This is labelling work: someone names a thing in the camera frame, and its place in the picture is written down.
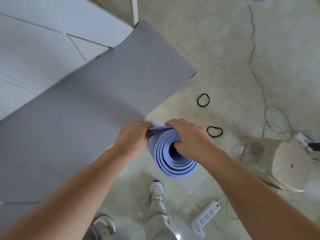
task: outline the black hair tie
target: black hair tie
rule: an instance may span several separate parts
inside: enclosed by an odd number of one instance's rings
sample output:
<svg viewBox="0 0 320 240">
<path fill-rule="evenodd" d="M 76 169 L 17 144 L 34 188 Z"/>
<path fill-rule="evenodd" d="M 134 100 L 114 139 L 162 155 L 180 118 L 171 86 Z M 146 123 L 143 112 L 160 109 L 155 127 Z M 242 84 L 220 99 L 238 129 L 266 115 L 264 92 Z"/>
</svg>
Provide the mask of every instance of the black hair tie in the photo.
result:
<svg viewBox="0 0 320 240">
<path fill-rule="evenodd" d="M 209 133 L 209 131 L 208 131 L 209 128 L 220 129 L 220 130 L 221 130 L 221 133 L 220 133 L 218 136 L 212 136 L 212 135 L 210 135 L 210 133 Z M 207 128 L 207 133 L 208 133 L 209 136 L 211 136 L 211 137 L 213 137 L 213 138 L 217 138 L 217 137 L 219 137 L 219 136 L 221 136 L 221 135 L 223 134 L 223 129 L 220 128 L 220 127 L 209 126 L 209 127 Z"/>
<path fill-rule="evenodd" d="M 204 106 L 202 106 L 202 105 L 199 104 L 199 99 L 200 99 L 203 95 L 207 96 L 208 99 L 209 99 L 208 103 L 207 103 L 206 105 L 204 105 Z M 206 107 L 209 103 L 210 103 L 210 97 L 209 97 L 208 94 L 203 93 L 203 94 L 200 95 L 200 97 L 198 97 L 197 104 L 198 104 L 200 107 Z"/>
</svg>

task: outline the left hand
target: left hand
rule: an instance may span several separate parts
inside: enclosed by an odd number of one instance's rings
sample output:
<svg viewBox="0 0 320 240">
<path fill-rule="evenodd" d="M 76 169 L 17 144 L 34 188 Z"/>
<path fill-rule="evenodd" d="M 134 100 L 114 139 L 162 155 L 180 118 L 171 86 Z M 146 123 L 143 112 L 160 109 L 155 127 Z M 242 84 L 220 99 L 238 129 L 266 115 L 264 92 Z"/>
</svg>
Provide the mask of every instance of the left hand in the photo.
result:
<svg viewBox="0 0 320 240">
<path fill-rule="evenodd" d="M 149 121 L 137 121 L 123 126 L 112 149 L 133 159 L 146 148 L 153 136 L 153 133 L 148 131 L 151 127 L 153 124 Z"/>
</svg>

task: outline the gray pants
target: gray pants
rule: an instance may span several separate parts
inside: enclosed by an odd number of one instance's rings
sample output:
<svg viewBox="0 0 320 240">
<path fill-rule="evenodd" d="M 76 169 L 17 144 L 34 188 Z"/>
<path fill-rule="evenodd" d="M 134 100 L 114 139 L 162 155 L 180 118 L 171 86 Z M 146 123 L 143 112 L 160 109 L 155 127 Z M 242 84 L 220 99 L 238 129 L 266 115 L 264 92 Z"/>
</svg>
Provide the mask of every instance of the gray pants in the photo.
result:
<svg viewBox="0 0 320 240">
<path fill-rule="evenodd" d="M 161 200 L 153 200 L 146 218 L 146 240 L 177 240 L 171 230 L 165 205 Z M 122 240 L 116 234 L 103 237 L 102 240 Z"/>
</svg>

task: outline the hand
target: hand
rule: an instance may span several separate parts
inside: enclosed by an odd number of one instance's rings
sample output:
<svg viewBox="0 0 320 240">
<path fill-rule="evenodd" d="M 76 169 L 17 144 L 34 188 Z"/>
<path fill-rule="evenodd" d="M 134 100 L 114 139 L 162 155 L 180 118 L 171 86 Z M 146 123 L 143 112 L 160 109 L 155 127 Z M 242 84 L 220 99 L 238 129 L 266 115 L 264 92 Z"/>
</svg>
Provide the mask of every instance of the hand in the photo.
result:
<svg viewBox="0 0 320 240">
<path fill-rule="evenodd" d="M 148 131 L 153 127 L 149 121 L 137 121 L 123 126 L 112 146 L 118 154 L 129 156 L 131 159 L 138 156 L 147 146 L 153 135 Z"/>
<path fill-rule="evenodd" d="M 192 124 L 185 119 L 172 119 L 165 123 L 176 129 L 179 133 L 181 141 L 175 141 L 174 147 L 182 156 L 201 163 L 207 155 L 213 150 L 220 150 L 216 147 L 208 133 L 195 124 Z"/>
</svg>

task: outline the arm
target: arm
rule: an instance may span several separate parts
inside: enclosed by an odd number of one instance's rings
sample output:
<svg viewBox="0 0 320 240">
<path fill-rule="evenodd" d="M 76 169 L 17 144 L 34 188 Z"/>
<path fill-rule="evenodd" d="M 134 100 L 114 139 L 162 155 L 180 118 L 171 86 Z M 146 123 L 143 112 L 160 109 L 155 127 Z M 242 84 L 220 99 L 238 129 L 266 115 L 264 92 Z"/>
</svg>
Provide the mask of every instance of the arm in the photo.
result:
<svg viewBox="0 0 320 240">
<path fill-rule="evenodd" d="M 147 121 L 124 126 L 110 149 L 1 234 L 0 240 L 82 239 L 112 183 L 148 144 L 150 127 Z"/>
<path fill-rule="evenodd" d="M 204 129 L 183 119 L 166 125 L 181 137 L 174 144 L 178 153 L 211 174 L 253 240 L 320 239 L 320 229 L 312 221 L 216 147 Z"/>
</svg>

